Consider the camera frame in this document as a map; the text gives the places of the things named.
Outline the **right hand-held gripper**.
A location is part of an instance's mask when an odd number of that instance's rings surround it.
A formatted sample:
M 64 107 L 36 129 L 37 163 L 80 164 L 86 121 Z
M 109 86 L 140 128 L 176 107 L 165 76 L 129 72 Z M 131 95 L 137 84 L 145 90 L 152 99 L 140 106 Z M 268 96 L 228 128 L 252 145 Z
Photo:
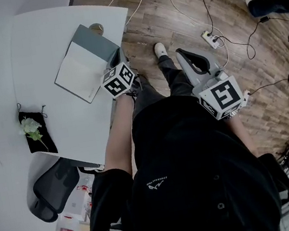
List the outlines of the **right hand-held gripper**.
M 211 53 L 199 48 L 178 48 L 176 59 L 193 85 L 193 94 L 216 120 L 227 119 L 247 106 L 249 91 L 242 91 L 234 76 L 219 69 Z M 213 75 L 203 81 L 199 76 Z

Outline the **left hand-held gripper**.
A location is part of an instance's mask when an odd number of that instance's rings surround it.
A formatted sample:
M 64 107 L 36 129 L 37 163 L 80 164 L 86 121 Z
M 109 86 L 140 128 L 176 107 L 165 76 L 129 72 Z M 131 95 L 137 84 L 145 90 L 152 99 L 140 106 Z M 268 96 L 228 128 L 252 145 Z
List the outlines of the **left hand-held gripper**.
M 101 77 L 100 85 L 113 99 L 130 90 L 135 74 L 130 69 L 130 60 L 122 48 L 116 49 L 111 55 L 106 70 L 109 71 Z

